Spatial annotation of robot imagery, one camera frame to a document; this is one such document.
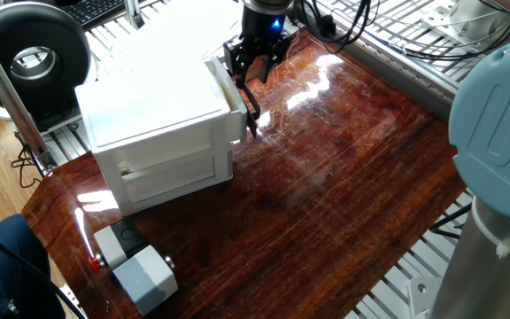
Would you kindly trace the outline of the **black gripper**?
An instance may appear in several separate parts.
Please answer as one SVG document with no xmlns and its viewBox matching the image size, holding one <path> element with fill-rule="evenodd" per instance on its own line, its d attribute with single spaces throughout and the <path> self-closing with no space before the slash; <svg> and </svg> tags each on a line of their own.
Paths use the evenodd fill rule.
<svg viewBox="0 0 510 319">
<path fill-rule="evenodd" d="M 274 66 L 280 65 L 291 46 L 293 37 L 285 35 L 283 27 L 286 15 L 269 15 L 255 11 L 244 11 L 241 42 L 229 40 L 223 43 L 224 59 L 230 76 L 236 78 L 236 86 L 245 88 L 245 78 L 251 62 L 244 49 L 265 49 L 259 69 L 259 80 L 266 83 Z"/>
</svg>

